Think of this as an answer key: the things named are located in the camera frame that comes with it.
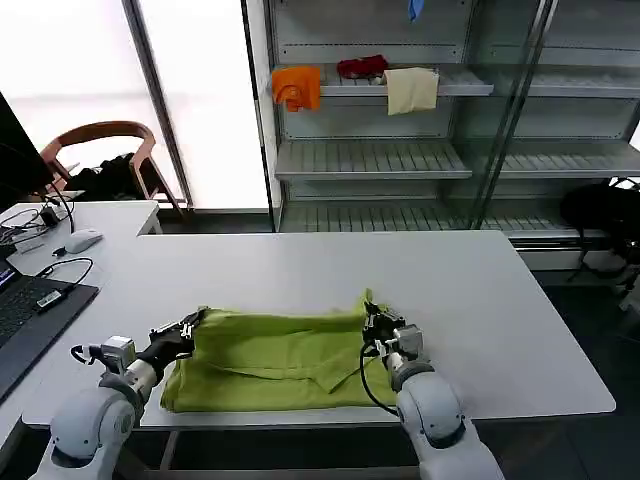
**orange cloth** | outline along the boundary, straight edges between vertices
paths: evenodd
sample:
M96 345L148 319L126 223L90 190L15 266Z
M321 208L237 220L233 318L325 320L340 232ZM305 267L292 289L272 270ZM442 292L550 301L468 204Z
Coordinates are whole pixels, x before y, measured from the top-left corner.
M291 67L271 74L273 99L287 104L287 110L300 108L316 110L320 107L320 69L318 67Z

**laptop keyboard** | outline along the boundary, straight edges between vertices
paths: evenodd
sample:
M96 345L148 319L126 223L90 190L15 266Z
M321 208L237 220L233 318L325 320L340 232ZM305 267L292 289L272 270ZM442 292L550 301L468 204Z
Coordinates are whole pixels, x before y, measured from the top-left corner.
M5 294L0 300L0 347L36 315L36 302L51 293L51 286L43 282L28 282L13 294Z

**beige towel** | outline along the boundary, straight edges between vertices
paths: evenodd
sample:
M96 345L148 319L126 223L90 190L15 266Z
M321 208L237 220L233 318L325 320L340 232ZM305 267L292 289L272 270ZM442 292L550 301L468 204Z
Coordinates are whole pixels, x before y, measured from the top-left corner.
M389 115L432 110L438 99L439 75L428 68L385 70Z

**blue object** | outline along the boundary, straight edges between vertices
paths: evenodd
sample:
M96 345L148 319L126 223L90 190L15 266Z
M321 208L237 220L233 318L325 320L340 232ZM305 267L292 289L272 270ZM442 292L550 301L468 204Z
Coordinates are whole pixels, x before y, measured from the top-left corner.
M412 23L418 19L423 7L424 0L409 0L409 20Z

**floor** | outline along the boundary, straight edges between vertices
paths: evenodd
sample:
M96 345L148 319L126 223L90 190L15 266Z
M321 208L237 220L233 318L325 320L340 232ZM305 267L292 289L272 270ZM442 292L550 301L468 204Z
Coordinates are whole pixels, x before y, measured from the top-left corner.
M266 216L198 220L187 228L163 222L165 233L266 232ZM545 291L616 398L614 414L570 421L480 424L483 440L507 480L622 480L640 472L640 334L603 287ZM35 471L48 434L29 432L0 479ZM166 435L135 433L127 446L159 465ZM415 465L400 427L221 431L181 434L176 469L273 469Z

